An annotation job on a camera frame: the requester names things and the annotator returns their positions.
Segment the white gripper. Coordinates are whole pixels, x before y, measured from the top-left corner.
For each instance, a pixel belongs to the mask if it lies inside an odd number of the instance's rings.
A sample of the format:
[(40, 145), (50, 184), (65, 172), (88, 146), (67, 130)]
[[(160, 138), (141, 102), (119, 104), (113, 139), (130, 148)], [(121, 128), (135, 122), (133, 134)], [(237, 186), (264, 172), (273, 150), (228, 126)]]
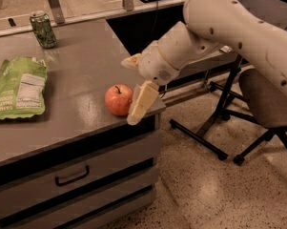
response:
[(162, 56), (158, 44), (153, 41), (141, 54), (136, 53), (121, 61), (127, 69), (135, 70), (145, 79), (142, 85), (136, 85), (132, 104), (127, 116), (129, 125), (138, 124), (158, 98), (159, 86), (164, 86), (179, 76), (179, 70), (173, 68)]

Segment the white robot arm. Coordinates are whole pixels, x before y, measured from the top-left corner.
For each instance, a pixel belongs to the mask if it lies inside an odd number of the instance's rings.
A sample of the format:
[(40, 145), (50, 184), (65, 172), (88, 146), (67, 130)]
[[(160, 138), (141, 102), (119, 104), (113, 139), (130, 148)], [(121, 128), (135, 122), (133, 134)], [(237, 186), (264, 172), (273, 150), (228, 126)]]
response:
[(130, 125), (150, 110), (161, 86), (223, 46), (239, 53), (287, 96), (287, 31), (252, 15), (238, 0), (185, 0), (183, 17), (141, 53), (122, 61), (144, 79), (133, 91)]

